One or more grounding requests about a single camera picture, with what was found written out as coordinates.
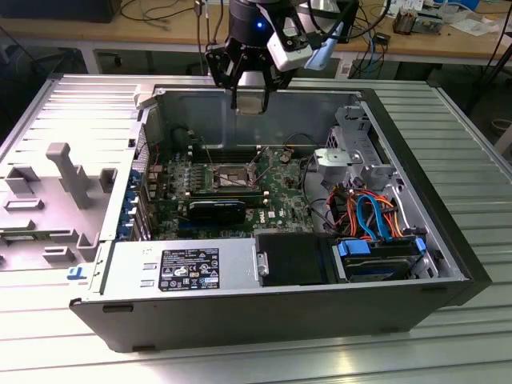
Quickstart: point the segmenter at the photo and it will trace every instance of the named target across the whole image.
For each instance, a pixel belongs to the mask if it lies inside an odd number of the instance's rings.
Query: electronic equipment
[[[440,34],[444,21],[435,12],[422,10],[414,20],[413,32],[417,34]]]
[[[2,18],[111,22],[122,0],[2,0]]]
[[[411,34],[417,17],[418,13],[415,10],[400,7],[397,17],[393,20],[393,32],[396,34]]]
[[[292,86],[237,116],[172,80],[87,169],[68,130],[21,132],[1,164],[0,269],[90,269],[70,309],[112,350],[407,331],[490,284],[372,90]]]

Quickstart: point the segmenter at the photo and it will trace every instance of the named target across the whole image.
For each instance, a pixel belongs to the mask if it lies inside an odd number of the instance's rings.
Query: sticker
[[[164,250],[158,288],[168,290],[211,290],[220,287],[218,248]]]

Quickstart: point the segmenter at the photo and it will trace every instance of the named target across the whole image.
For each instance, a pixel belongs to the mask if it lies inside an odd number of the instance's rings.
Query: blue cable
[[[381,234],[381,236],[385,240],[390,241],[391,240],[391,236],[388,233],[387,228],[384,225],[384,222],[382,221],[381,209],[378,206],[377,200],[375,200],[373,197],[371,197],[371,196],[369,196],[367,194],[364,194],[363,196],[361,196],[358,199],[358,205],[357,205],[356,213],[357,213],[357,216],[358,216],[359,225],[361,226],[361,228],[364,229],[365,232],[368,233],[368,235],[371,237],[371,239],[373,241],[377,241],[377,235],[374,234],[374,232],[370,228],[368,228],[368,226],[366,226],[365,219],[362,216],[362,204],[364,203],[365,199],[370,200],[372,206],[374,206],[375,220],[377,221],[378,232]]]
[[[374,60],[374,54],[375,54],[375,43],[374,43],[374,40],[371,38],[371,35],[370,34],[366,34],[368,36],[368,39],[370,40],[370,50],[371,50],[371,55],[370,55],[370,61],[368,62],[368,67],[366,68],[366,73],[365,73],[365,78],[368,77],[368,73],[370,72],[370,68],[372,66],[372,61]]]

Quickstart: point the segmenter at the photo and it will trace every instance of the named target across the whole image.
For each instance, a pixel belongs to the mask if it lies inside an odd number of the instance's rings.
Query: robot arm
[[[265,112],[270,92],[287,88],[297,68],[325,67],[357,9],[358,0],[232,0],[226,42],[206,49],[215,84],[231,90],[233,109],[238,86],[262,86]]]

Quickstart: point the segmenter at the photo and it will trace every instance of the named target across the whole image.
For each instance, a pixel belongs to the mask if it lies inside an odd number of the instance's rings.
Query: floor
[[[48,54],[58,53],[56,49],[40,47],[28,47],[30,55],[40,58]],[[122,65],[116,66],[112,57],[101,58],[102,68],[105,74],[147,74],[148,65],[146,55],[140,51],[119,51]],[[44,73],[52,71],[59,73],[85,73],[86,70],[78,60],[72,62],[67,59],[63,62],[53,60],[31,69],[30,59],[20,49],[11,47],[10,64],[0,66],[0,141],[8,135],[11,128],[28,107],[31,100],[38,92],[46,76]],[[303,70],[300,77],[332,78],[336,71],[336,61],[332,60],[323,72]],[[401,79],[428,79],[438,83],[449,96],[461,107],[467,103],[472,84],[478,79],[481,68],[476,66],[448,66],[438,69],[417,63],[402,64],[397,70],[396,62],[389,62],[380,71],[380,79],[392,79],[396,75]],[[155,74],[199,74],[197,54],[169,54],[163,52],[154,53]],[[376,78],[377,72],[373,72],[368,78]],[[482,100],[474,108],[470,118],[474,124],[484,133],[491,142],[498,139],[497,133],[492,129],[490,122],[493,119],[512,120],[512,91],[507,86],[506,80],[510,78],[501,74],[492,89],[482,97]]]

